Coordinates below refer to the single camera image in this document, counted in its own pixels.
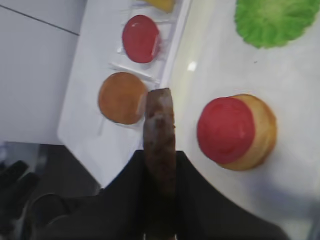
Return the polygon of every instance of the toy lettuce leaf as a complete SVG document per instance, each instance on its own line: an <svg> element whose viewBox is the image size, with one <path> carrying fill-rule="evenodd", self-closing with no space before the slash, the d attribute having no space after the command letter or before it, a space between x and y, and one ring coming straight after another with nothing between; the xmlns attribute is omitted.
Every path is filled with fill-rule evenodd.
<svg viewBox="0 0 320 240"><path fill-rule="evenodd" d="M320 0L237 0L238 34L257 48L284 46L315 21Z"/></svg>

